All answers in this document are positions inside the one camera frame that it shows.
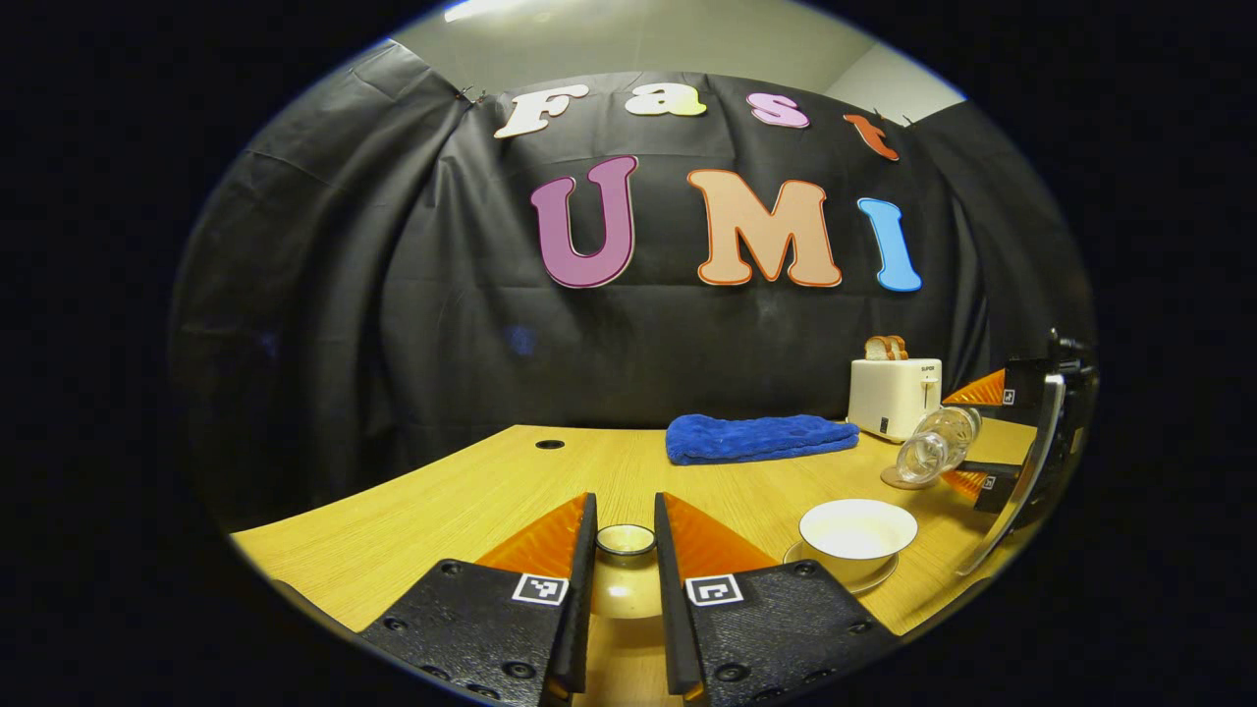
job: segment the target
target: table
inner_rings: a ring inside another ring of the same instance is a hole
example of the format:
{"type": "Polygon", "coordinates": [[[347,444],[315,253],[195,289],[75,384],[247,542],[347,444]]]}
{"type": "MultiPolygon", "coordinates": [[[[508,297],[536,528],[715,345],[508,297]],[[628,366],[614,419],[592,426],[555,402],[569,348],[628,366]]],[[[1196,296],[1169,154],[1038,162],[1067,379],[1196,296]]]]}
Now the table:
{"type": "MultiPolygon", "coordinates": [[[[969,576],[955,569],[994,516],[945,483],[891,488],[879,473],[899,445],[861,433],[854,449],[743,464],[676,467],[664,430],[515,425],[450,457],[356,496],[233,535],[263,574],[288,582],[354,632],[392,605],[437,560],[475,561],[530,521],[582,492],[598,498],[598,525],[654,527],[655,492],[666,491],[782,557],[808,508],[836,498],[875,498],[916,517],[916,540],[895,574],[859,595],[896,634],[996,574],[1032,533],[1002,542],[969,576]],[[558,439],[559,449],[539,440],[558,439]]],[[[1035,428],[984,420],[968,458],[1019,464],[1035,428]]],[[[586,706],[681,704],[667,696],[660,619],[591,616],[586,706]]]]}

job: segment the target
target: peach letter m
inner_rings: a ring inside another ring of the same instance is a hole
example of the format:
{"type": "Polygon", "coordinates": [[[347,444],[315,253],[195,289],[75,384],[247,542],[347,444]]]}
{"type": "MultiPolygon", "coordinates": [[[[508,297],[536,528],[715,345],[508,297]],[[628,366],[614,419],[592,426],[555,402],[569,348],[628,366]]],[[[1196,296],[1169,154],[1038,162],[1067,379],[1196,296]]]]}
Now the peach letter m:
{"type": "Polygon", "coordinates": [[[750,281],[750,265],[738,254],[738,238],[747,244],[759,272],[776,281],[793,245],[794,262],[787,273],[796,284],[833,287],[842,270],[833,264],[830,237],[825,230],[825,190],[788,180],[777,194],[772,213],[740,175],[725,170],[695,170],[689,182],[703,192],[708,210],[708,262],[699,265],[699,279],[709,284],[743,284],[750,281]]]}

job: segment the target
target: black cloth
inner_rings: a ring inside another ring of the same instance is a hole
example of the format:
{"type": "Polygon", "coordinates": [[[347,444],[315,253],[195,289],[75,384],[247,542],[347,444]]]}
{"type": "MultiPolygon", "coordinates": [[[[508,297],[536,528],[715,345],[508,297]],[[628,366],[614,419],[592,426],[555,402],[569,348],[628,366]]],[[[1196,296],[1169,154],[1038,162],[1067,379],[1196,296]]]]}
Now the black cloth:
{"type": "Polygon", "coordinates": [[[1079,267],[1053,250],[1067,233],[1046,192],[1008,180],[1022,177],[1016,153],[965,157],[993,126],[972,111],[940,116],[950,122],[904,128],[806,91],[693,73],[567,78],[471,103],[401,45],[371,49],[258,135],[189,243],[171,359],[202,492],[234,531],[514,424],[842,418],[850,361],[872,335],[941,359],[948,391],[1007,352],[1042,348],[1045,325],[1089,311],[1081,291],[1062,296],[1061,273],[1079,267]],[[625,111],[634,87],[659,82],[695,87],[706,113],[625,111]],[[514,96],[576,83],[590,94],[547,128],[493,137],[514,96]],[[745,101],[755,92],[789,96],[811,126],[759,122],[745,101]],[[846,113],[881,127],[900,160],[870,150],[846,113]],[[632,262],[607,286],[564,288],[546,272],[529,198],[574,177],[573,245],[595,252],[602,209],[585,175],[618,155],[639,159],[632,262]],[[998,184],[975,176],[993,166],[998,184]],[[758,269],[742,286],[701,282],[696,169],[742,175],[769,209],[786,180],[823,187],[842,283],[768,282],[758,269]],[[860,198],[903,210],[919,291],[876,282],[860,198]]]}

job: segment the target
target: white toaster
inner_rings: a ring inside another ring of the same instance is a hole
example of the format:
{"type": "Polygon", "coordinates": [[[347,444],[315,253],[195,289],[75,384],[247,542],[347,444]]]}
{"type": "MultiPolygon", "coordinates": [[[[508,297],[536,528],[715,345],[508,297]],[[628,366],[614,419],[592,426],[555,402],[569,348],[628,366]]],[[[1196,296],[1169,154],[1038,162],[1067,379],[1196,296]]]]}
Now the white toaster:
{"type": "Polygon", "coordinates": [[[926,413],[941,406],[943,361],[851,361],[847,421],[891,442],[904,442],[926,413]]]}

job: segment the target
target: clear plastic bottle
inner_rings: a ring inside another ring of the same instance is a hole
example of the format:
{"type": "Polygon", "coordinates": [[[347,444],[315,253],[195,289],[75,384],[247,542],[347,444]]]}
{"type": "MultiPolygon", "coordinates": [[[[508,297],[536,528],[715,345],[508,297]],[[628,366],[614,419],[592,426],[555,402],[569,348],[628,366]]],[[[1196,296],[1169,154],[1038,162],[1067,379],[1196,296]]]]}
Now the clear plastic bottle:
{"type": "Polygon", "coordinates": [[[926,484],[964,460],[982,431],[982,415],[972,408],[939,408],[921,416],[916,430],[899,449],[899,478],[926,484]]]}

